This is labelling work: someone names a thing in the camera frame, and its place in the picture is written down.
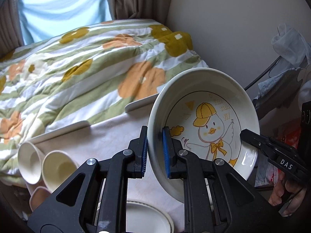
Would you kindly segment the plain white deep plate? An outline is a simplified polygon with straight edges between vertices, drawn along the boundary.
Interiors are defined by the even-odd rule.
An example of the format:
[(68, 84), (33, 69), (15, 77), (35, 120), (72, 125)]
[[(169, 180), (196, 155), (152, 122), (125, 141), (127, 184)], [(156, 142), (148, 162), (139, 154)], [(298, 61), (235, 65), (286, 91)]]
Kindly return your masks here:
[(127, 232), (174, 232), (171, 217), (159, 208), (139, 201), (127, 201)]

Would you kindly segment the cream printed bowl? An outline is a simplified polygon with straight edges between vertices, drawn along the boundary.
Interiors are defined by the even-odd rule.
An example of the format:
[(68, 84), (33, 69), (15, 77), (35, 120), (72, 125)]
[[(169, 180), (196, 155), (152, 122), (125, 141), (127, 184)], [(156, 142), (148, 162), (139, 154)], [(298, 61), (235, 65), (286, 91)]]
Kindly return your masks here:
[(48, 190), (54, 192), (78, 167), (64, 151), (54, 150), (48, 153), (42, 162), (42, 177)]

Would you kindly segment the pink plastic tray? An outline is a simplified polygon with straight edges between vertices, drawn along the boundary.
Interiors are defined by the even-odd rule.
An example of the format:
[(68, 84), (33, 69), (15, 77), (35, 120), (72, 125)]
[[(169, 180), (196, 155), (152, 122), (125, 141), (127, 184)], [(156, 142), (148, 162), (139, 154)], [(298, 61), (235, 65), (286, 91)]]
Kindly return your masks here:
[(36, 208), (38, 208), (50, 195), (51, 192), (46, 187), (43, 186), (36, 187), (33, 193), (31, 194), (29, 201), (31, 211), (34, 211)]

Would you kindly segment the cream duck cap plate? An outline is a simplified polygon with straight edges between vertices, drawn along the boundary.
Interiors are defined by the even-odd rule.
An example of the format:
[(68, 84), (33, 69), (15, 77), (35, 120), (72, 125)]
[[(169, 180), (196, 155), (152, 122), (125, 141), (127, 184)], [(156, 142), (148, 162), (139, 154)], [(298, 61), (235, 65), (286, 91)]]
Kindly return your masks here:
[(183, 149), (206, 160), (221, 158), (245, 179), (255, 167), (258, 151), (240, 140), (240, 132), (260, 132), (257, 113), (246, 91), (221, 71), (192, 68), (176, 75), (150, 113), (147, 137), (152, 170), (162, 188), (183, 201), (182, 181), (167, 177), (161, 138), (164, 127)]

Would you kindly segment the grey hanging clothes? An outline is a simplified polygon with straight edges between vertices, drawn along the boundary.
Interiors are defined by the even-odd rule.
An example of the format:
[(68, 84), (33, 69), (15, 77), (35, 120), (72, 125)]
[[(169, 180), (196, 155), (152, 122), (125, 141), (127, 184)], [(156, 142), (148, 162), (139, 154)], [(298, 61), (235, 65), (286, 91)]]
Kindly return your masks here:
[(275, 108), (288, 108), (310, 78), (310, 43), (286, 23), (277, 30), (271, 44), (279, 59), (264, 73), (268, 79), (258, 83), (258, 95), (252, 101), (259, 119)]

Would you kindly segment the pink floral tablecloth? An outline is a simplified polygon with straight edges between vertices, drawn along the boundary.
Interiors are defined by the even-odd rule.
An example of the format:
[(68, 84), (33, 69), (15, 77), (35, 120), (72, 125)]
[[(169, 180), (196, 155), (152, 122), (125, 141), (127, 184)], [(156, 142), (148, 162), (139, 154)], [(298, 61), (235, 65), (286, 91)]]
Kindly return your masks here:
[[(44, 154), (61, 150), (79, 165), (89, 158), (101, 161), (126, 149), (129, 142), (138, 138), (142, 126), (147, 125), (152, 105), (123, 113), (106, 121), (75, 130), (41, 143), (36, 147)], [(169, 214), (175, 232), (184, 230), (184, 205), (172, 198), (158, 183), (150, 163), (142, 179), (128, 182), (128, 200), (140, 201), (157, 207)]]

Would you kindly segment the white ribbed bowl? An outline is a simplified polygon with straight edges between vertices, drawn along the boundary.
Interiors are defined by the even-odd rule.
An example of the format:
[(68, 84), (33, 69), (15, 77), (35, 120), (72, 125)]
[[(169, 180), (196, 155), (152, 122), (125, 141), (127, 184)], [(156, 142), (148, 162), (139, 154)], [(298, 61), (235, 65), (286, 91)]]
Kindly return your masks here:
[(42, 163), (45, 154), (31, 142), (24, 142), (18, 149), (19, 172), (24, 180), (35, 185), (42, 180)]

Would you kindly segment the white table rim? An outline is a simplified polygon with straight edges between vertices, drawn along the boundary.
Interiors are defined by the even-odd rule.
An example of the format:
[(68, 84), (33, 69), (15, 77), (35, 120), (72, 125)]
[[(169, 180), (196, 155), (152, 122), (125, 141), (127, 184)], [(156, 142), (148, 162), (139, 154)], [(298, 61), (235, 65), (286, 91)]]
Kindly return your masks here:
[[(126, 113), (131, 112), (133, 110), (136, 110), (138, 108), (141, 108), (143, 106), (149, 105), (149, 104), (153, 104), (156, 100), (156, 98), (158, 97), (158, 93), (148, 96), (146, 98), (140, 99), (140, 100), (136, 100), (132, 103), (127, 104), (127, 106), (125, 106), (124, 110)], [(52, 138), (56, 138), (59, 137), (61, 135), (65, 135), (67, 133), (82, 129), (82, 128), (86, 128), (90, 126), (89, 122), (86, 120), (56, 129), (54, 131), (48, 132), (46, 134), (42, 134), (39, 136), (36, 136), (34, 138), (29, 139), (27, 142), (30, 142), (32, 144), (38, 144), (41, 142), (44, 142), (46, 140), (50, 140)]]

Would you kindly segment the floral striped quilt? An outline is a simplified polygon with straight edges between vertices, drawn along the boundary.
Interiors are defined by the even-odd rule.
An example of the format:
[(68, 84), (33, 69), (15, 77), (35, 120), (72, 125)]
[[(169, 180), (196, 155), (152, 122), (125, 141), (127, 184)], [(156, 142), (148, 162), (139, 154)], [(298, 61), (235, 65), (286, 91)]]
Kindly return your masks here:
[(197, 67), (206, 63), (191, 36), (151, 19), (80, 27), (9, 52), (1, 58), (1, 182), (25, 186), (17, 162), (22, 142), (121, 115)]

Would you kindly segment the left brown curtain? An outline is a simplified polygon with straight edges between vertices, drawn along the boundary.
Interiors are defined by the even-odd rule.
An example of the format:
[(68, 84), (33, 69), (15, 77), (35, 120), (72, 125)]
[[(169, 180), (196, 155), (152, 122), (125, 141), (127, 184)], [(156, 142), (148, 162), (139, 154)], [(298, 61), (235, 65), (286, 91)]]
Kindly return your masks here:
[(1, 0), (1, 57), (24, 45), (18, 0)]

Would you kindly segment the blue sheer curtain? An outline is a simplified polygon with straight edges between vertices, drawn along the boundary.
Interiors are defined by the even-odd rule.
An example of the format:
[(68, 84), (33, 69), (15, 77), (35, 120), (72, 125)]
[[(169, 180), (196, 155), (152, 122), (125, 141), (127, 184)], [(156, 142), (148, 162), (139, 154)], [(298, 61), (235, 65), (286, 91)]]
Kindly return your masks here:
[(111, 20), (107, 0), (17, 0), (25, 45)]

